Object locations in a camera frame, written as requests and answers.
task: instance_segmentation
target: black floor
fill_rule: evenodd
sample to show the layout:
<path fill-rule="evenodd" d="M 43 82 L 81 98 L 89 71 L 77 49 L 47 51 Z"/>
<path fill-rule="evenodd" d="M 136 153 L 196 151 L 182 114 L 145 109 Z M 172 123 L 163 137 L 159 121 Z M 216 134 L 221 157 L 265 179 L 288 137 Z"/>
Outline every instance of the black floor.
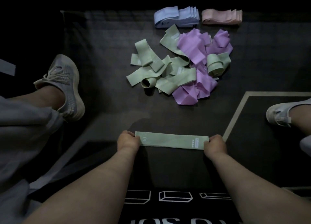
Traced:
<path fill-rule="evenodd" d="M 311 89 L 311 23 L 303 18 L 298 22 L 292 16 L 285 16 L 286 22 L 276 22 L 260 13 L 246 13 L 246 21 L 239 27 L 198 25 L 201 32 L 212 36 L 220 28 L 228 30 L 234 47 L 230 68 L 209 98 L 194 106 L 180 106 L 172 96 L 157 91 L 147 94 L 139 85 L 132 88 L 126 76 L 137 69 L 130 66 L 135 42 L 146 38 L 160 58 L 175 56 L 159 44 L 165 30 L 154 28 L 153 13 L 91 11 L 84 13 L 85 19 L 65 15 L 63 54 L 72 58 L 80 71 L 86 113 L 79 122 L 64 125 L 64 147 L 94 120 L 106 119 L 96 129 L 101 140 L 86 144 L 72 162 L 83 158 L 86 151 L 89 155 L 106 146 L 114 148 L 117 135 L 125 129 L 223 135 L 246 91 Z M 295 130 L 273 128 L 264 117 L 272 104 L 296 100 L 298 97 L 250 97 L 227 142 L 230 155 L 278 186 L 311 185 L 306 176 L 311 157 L 299 150 L 301 135 Z M 92 132 L 88 136 L 93 141 Z M 130 187 L 223 189 L 213 167 L 203 158 L 202 151 L 142 148 Z M 86 171 L 49 184 L 43 188 L 44 193 L 48 197 Z"/>

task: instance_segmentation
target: forearm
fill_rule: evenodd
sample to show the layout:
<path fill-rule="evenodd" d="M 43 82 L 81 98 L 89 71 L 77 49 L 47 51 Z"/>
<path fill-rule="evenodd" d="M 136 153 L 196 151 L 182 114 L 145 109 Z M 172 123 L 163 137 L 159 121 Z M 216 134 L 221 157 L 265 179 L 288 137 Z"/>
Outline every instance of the forearm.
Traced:
<path fill-rule="evenodd" d="M 308 201 L 260 178 L 227 154 L 212 161 L 244 223 L 310 223 Z"/>
<path fill-rule="evenodd" d="M 51 196 L 25 223 L 117 223 L 136 151 L 111 159 Z"/>

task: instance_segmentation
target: gray sneaker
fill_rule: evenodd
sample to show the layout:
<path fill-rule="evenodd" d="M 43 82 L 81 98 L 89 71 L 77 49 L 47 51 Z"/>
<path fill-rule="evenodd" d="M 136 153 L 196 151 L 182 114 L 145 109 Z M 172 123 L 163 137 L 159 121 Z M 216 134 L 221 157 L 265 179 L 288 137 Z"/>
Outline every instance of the gray sneaker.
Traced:
<path fill-rule="evenodd" d="M 266 112 L 266 118 L 270 124 L 290 127 L 291 117 L 288 113 L 291 108 L 298 105 L 311 105 L 311 98 L 305 101 L 272 105 Z"/>
<path fill-rule="evenodd" d="M 40 89 L 45 84 L 56 86 L 64 92 L 65 104 L 57 111 L 65 121 L 77 121 L 84 115 L 84 103 L 78 93 L 79 71 L 69 57 L 62 54 L 57 55 L 48 74 L 34 82 L 36 89 Z"/>

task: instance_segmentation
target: beige tape line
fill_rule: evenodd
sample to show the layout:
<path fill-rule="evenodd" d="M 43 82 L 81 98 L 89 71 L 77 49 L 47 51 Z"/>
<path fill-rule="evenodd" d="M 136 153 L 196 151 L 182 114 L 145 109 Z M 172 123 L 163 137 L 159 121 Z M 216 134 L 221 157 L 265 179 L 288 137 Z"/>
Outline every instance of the beige tape line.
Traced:
<path fill-rule="evenodd" d="M 238 117 L 240 116 L 240 113 L 242 112 L 242 109 L 244 108 L 245 103 L 247 102 L 247 99 L 250 96 L 300 96 L 300 97 L 311 97 L 311 92 L 245 92 L 242 100 L 240 101 L 239 106 L 237 107 L 224 135 L 223 139 L 224 141 L 227 141 L 236 121 L 238 120 Z"/>

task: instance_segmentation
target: folded orange band stack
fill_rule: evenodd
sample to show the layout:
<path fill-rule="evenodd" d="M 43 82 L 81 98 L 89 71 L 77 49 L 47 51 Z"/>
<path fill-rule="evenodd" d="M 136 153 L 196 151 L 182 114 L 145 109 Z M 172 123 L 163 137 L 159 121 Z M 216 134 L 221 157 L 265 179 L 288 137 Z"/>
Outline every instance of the folded orange band stack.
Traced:
<path fill-rule="evenodd" d="M 219 11 L 207 9 L 202 11 L 203 24 L 240 24 L 242 22 L 242 10 Z"/>

